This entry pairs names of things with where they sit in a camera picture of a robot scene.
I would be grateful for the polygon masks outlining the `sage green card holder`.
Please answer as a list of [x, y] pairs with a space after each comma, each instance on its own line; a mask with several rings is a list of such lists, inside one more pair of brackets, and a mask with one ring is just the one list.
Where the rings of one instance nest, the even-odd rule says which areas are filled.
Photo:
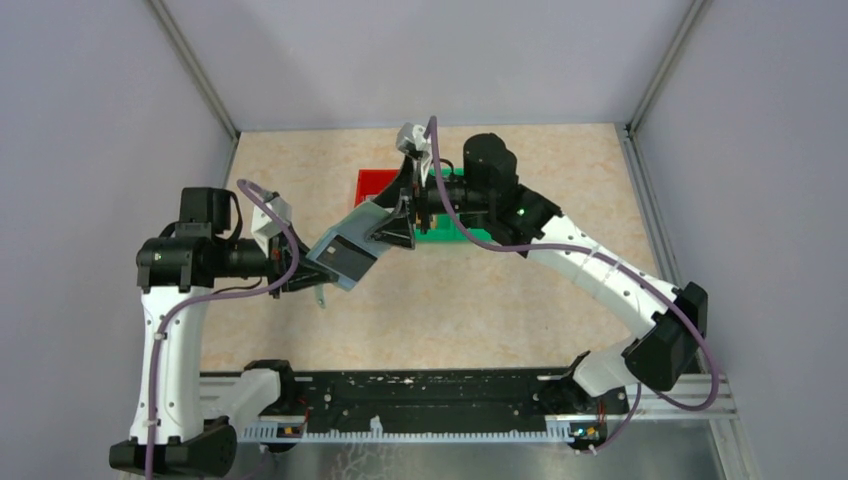
[[325, 233], [317, 240], [317, 242], [310, 249], [309, 253], [307, 254], [307, 259], [316, 264], [317, 266], [320, 266], [321, 268], [330, 271], [335, 276], [335, 279], [332, 281], [332, 284], [334, 286], [346, 292], [353, 290], [363, 278], [353, 288], [347, 289], [343, 285], [340, 285], [338, 283], [337, 274], [325, 268], [321, 263], [318, 262], [318, 256], [334, 236], [340, 235], [374, 255], [378, 261], [379, 257], [389, 250], [389, 246], [386, 244], [368, 240], [366, 238], [366, 233], [370, 228], [376, 225], [378, 221], [384, 219], [387, 216], [388, 212], [383, 208], [377, 206], [373, 202], [366, 201], [360, 204], [347, 216], [345, 216], [341, 221], [339, 221], [337, 224], [331, 226], [328, 230], [325, 231]]

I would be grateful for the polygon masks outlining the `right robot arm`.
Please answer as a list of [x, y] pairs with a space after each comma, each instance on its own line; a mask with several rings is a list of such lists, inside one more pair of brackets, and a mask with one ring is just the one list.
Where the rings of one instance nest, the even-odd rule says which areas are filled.
[[444, 215], [478, 247], [554, 269], [626, 326], [626, 340], [571, 365], [563, 398], [572, 410], [588, 412], [603, 394], [631, 384], [667, 398], [705, 350], [706, 290], [656, 278], [591, 238], [559, 206], [520, 183], [517, 157], [496, 134], [465, 142], [461, 175], [441, 171], [434, 130], [407, 124], [396, 147], [402, 167], [373, 199], [389, 215], [368, 239], [411, 249], [432, 218]]

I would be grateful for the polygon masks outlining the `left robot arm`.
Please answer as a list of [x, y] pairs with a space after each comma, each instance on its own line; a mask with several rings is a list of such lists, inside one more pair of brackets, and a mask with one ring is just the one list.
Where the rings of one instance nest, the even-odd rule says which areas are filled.
[[205, 408], [200, 360], [212, 302], [326, 282], [306, 254], [279, 194], [246, 180], [236, 191], [182, 191], [177, 221], [136, 257], [142, 377], [128, 437], [109, 449], [111, 468], [147, 479], [222, 478], [235, 463], [238, 436], [266, 408], [285, 414], [301, 404], [289, 362], [255, 360]]

